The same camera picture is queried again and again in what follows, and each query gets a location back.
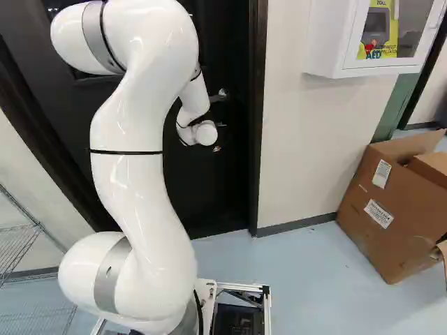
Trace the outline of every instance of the white robotic arm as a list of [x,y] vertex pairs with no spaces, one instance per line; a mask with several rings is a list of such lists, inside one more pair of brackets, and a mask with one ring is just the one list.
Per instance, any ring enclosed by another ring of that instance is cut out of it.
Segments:
[[177,130],[184,144],[200,142],[197,133],[206,145],[217,138],[211,121],[189,126],[210,107],[193,22],[175,0],[90,1],[62,10],[51,39],[74,68],[125,72],[90,130],[96,190],[124,234],[75,244],[59,267],[60,286],[94,314],[169,334],[185,323],[197,280],[191,242],[163,180],[163,123],[175,99],[183,102]]

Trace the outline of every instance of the wall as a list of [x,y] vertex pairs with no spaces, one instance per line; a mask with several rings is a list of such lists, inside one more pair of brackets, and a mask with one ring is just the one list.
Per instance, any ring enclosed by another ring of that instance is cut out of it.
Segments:
[[446,106],[447,94],[447,43],[434,65],[432,74],[414,108],[408,124],[421,124],[434,121],[440,107]]
[[[0,182],[66,248],[93,230],[53,182],[0,110]],[[27,222],[0,198],[0,227]],[[16,270],[57,266],[62,253],[40,235]]]
[[397,79],[301,73],[310,2],[269,1],[259,227],[337,210]]

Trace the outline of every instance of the brown cardboard box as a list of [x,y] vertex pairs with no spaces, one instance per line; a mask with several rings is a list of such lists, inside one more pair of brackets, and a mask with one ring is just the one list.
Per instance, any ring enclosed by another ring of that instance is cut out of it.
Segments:
[[412,170],[438,158],[412,159],[433,152],[444,133],[369,145],[337,212],[340,227],[389,284],[437,262],[430,255],[447,233],[447,188],[430,169]]

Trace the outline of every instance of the baseboard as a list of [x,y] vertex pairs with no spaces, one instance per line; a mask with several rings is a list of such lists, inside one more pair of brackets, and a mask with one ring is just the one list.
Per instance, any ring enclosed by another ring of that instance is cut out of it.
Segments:
[[46,274],[56,274],[59,267],[44,267],[43,269],[32,269],[24,271],[16,271],[8,276],[8,279],[17,279],[31,276],[43,276]]
[[413,129],[422,129],[422,128],[438,128],[439,124],[436,121],[431,122],[421,122],[420,124],[407,124],[405,126],[406,131],[411,131]]
[[312,216],[311,218],[304,218],[302,220],[296,220],[286,223],[280,223],[279,225],[271,225],[269,227],[258,228],[257,237],[266,237],[280,232],[288,232],[289,230],[295,230],[299,228],[309,227],[310,225],[319,225],[329,221],[334,221],[337,213],[327,213],[318,216]]

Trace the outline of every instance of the wire shelf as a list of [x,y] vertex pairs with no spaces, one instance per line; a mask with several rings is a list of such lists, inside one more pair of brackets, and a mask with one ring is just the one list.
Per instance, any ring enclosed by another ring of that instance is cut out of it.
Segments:
[[76,312],[55,275],[7,282],[0,301],[0,335],[67,335]]
[[34,224],[0,228],[0,287],[40,233],[40,227]]

